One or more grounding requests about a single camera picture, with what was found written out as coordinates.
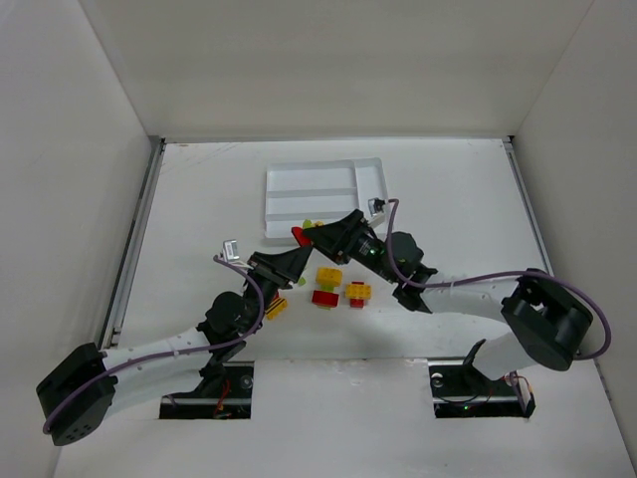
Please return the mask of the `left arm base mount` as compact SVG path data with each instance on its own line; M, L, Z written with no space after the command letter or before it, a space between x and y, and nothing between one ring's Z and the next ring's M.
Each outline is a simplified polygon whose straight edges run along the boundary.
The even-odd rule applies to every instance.
M163 396L160 420L244 420L252 414L255 363L229 361L206 371L189 392Z

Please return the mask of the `red lego brick large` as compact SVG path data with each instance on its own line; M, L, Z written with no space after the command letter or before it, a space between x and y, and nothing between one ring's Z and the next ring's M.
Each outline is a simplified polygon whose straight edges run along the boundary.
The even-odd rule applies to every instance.
M336 308L339 301L339 295L334 292L314 290L312 295L312 303L323 309Z

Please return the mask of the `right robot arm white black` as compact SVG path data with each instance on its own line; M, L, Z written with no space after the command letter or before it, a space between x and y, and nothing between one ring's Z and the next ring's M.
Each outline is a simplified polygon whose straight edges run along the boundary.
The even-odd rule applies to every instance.
M422 262L413 236L376 236L360 210L303 232L332 262L355 261L394 284L397 302L411 312L461 314L507 326L500 337L477 341L464 364L489 379L535 364L566 371L593 320L580 299L539 270L472 281L454 279Z

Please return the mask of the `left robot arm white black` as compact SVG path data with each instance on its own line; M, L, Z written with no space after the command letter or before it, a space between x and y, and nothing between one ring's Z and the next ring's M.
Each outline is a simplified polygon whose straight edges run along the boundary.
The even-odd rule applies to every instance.
M279 254L254 253L245 266L216 255L214 262L240 275L245 288L219 294L196 326L129 348L76 347L36 387L44 434L54 445L66 446L122 409L197 386L245 347L277 293L299 280L312 251L301 246Z

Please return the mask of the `red sloped lego brick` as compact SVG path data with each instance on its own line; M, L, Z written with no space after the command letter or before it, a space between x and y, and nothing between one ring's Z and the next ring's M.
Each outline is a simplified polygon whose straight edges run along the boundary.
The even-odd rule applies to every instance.
M300 247L312 245L312 240L305 234L305 229L303 227L294 226L291 228L291 232Z

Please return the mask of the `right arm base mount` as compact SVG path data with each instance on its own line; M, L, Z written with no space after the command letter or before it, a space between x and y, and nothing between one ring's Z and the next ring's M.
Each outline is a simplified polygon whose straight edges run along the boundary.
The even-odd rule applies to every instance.
M536 409L528 379L516 371L489 379L473 366L485 340L475 343L464 358L428 361L434 415L454 418L529 419Z

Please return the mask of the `yellow lego brick large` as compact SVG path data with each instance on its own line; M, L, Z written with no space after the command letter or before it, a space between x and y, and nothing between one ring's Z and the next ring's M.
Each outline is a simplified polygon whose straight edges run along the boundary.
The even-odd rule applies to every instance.
M316 282L322 287L336 288L342 283L342 271L332 267L319 267Z

